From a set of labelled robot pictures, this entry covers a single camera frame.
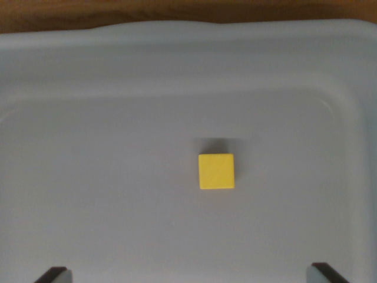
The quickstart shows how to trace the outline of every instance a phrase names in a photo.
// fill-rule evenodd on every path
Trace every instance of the white plastic tray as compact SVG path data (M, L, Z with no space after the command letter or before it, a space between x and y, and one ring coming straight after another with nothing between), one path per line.
M0 281L376 282L376 76L359 21L1 35Z

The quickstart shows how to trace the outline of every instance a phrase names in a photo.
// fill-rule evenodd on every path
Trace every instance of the wooden surface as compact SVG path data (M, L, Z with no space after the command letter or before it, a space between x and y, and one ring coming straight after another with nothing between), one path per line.
M0 33L172 19L230 23L332 18L377 23L377 0L0 0Z

